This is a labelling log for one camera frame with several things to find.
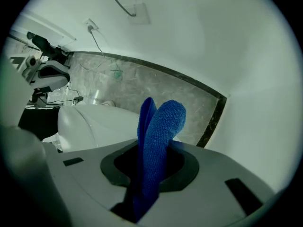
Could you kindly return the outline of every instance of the blue towel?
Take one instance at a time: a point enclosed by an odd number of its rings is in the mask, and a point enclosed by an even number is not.
[[[137,177],[133,194],[136,221],[154,204],[159,184],[166,173],[166,148],[178,134],[186,118],[184,106],[174,100],[162,104],[156,111],[152,98],[141,107],[138,125]]]

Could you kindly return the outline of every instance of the white wall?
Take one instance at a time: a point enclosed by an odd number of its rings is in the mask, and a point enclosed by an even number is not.
[[[275,191],[296,164],[302,122],[302,55],[268,0],[144,2],[147,26],[130,25],[113,0],[33,0],[28,10],[68,31],[72,51],[98,51],[82,24],[99,27],[104,52],[174,69],[228,96],[207,145],[260,176]]]

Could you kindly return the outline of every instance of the blue microfiber cloth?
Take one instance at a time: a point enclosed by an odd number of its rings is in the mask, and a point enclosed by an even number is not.
[[[184,106],[174,100],[162,104],[155,111],[152,98],[141,107],[138,125],[137,178],[133,194],[136,221],[154,204],[159,195],[159,184],[166,173],[166,148],[178,134],[186,118]]]

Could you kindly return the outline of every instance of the wall outlet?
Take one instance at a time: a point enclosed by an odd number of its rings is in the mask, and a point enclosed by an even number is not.
[[[83,21],[83,24],[86,26],[86,28],[88,26],[92,26],[95,30],[99,29],[98,26],[90,18],[85,19]]]

